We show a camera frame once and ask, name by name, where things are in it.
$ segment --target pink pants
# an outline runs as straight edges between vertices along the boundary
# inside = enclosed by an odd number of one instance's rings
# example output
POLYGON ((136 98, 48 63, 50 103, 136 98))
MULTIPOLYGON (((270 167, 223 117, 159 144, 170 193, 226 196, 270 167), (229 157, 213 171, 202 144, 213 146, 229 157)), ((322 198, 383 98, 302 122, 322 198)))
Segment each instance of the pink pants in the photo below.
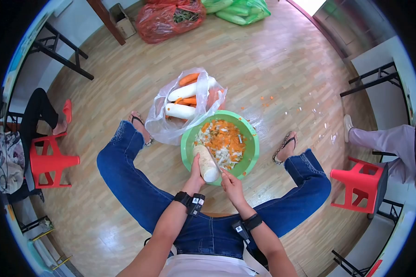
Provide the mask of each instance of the pink pants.
POLYGON ((404 184, 413 183, 416 178, 414 134, 414 127, 410 125, 370 132, 352 128, 349 141, 360 147, 396 154, 399 159, 388 162, 388 177, 404 184))

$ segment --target green bowl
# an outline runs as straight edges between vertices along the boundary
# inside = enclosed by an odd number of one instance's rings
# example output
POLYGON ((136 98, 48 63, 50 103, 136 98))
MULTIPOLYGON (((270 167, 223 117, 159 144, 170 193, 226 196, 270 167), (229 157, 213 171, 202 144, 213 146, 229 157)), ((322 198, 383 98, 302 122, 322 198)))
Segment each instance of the green bowl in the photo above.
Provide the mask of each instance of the green bowl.
MULTIPOLYGON (((245 141, 246 147, 244 158, 238 164, 236 164, 232 170, 230 170, 231 174, 241 180, 250 173, 251 169, 254 167, 257 159, 259 158, 259 138, 257 136, 256 130, 254 130, 254 128, 248 123, 246 119, 230 111, 219 110, 213 116, 208 117, 205 119, 205 121, 191 128, 190 130, 187 130, 183 134, 182 140, 180 142, 180 153, 182 154, 183 164, 185 165, 186 169, 191 171, 191 165, 194 159, 193 148, 194 141, 196 140, 196 135, 199 133, 200 129, 206 122, 210 122, 213 119, 221 119, 233 123, 238 127, 240 133, 247 138, 245 141)), ((219 178, 216 181, 208 184, 220 186, 221 180, 222 179, 219 178)))

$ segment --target floral cloth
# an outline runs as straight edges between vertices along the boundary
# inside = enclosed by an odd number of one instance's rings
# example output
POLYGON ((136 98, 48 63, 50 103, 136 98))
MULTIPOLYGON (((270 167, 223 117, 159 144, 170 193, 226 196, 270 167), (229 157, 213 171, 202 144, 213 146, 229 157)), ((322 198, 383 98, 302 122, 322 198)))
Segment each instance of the floral cloth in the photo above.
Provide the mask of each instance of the floral cloth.
POLYGON ((3 132, 0 126, 0 191, 14 193, 23 184, 25 154, 18 132, 3 132))

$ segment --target white radish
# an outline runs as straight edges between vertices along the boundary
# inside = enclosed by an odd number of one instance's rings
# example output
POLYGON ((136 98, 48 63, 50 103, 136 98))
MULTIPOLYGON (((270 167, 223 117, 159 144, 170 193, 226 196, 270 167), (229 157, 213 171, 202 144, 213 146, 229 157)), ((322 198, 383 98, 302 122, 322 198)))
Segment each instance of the white radish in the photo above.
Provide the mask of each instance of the white radish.
MULTIPOLYGON (((216 79, 213 77, 208 77, 208 86, 212 87, 216 84, 216 79)), ((197 93, 197 82, 189 84, 187 86, 182 86, 181 88, 171 92, 168 95, 168 100, 171 102, 176 101, 179 98, 189 98, 193 97, 197 93)))
POLYGON ((165 106, 165 114, 171 117, 191 120, 194 118, 195 112, 196 108, 190 106, 179 105, 174 103, 168 103, 165 106))
POLYGON ((220 173, 216 168, 216 164, 211 158, 208 149, 203 145, 194 146, 193 155, 200 154, 199 167, 200 175, 207 183, 216 181, 220 177, 220 173))

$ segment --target person's left hand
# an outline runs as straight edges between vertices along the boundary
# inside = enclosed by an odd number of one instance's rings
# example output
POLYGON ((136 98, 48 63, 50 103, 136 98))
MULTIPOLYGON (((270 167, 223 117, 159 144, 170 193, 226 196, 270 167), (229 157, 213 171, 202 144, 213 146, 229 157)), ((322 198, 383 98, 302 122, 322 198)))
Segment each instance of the person's left hand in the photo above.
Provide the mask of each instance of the person's left hand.
POLYGON ((198 193, 200 188, 205 185, 205 180, 200 175, 199 158, 200 154, 197 153, 193 159, 193 165, 191 166, 191 176, 182 189, 182 191, 185 191, 190 196, 193 196, 194 193, 198 193))

